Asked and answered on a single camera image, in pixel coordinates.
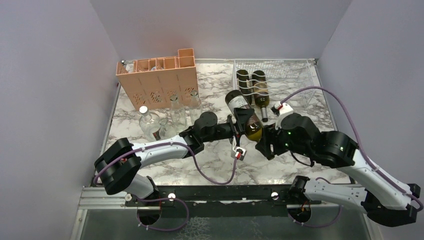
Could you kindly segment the green Primitivo wine bottle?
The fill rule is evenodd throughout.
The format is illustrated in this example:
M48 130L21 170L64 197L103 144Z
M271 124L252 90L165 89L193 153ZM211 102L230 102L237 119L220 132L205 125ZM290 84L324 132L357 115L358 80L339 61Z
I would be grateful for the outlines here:
M244 129L250 141L259 142L262 138L263 125L240 90L232 90L225 96L225 102Z

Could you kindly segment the green wine bottle silver neck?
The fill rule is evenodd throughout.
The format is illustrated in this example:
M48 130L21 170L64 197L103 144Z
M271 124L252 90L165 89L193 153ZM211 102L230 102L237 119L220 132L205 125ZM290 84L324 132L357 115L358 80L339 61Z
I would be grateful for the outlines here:
M256 70L252 74L252 90L254 92L253 98L257 107L260 108L261 120L268 122L267 107L270 103L268 92L268 85L266 83L266 75L262 70Z

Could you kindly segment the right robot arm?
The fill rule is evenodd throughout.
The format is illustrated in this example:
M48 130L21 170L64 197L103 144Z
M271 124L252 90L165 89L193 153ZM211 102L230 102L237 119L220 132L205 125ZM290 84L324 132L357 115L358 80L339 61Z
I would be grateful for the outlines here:
M280 123L265 126L255 148L268 160L286 152L302 155L357 181L356 186L343 186L296 176L288 190L289 199L296 204L311 201L338 204L386 227L417 220L418 210L411 202L419 198L420 187L401 183L374 162L366 161L358 144L345 133L320 131L309 117L292 113Z

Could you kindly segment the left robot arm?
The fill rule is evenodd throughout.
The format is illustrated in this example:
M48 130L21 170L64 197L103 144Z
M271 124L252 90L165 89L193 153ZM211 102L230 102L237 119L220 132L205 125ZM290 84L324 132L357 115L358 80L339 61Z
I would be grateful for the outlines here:
M253 109L235 108L225 123L218 123L217 115L203 112L194 125L168 139L149 143L131 143L126 137L117 140L94 163L97 174L93 183L101 181L108 195L128 192L138 196L144 205L157 200L155 184L150 177L138 176L139 169L166 160L195 158L206 142L228 139L231 143L233 165L243 160L247 151L240 146L246 132L245 124L254 114Z

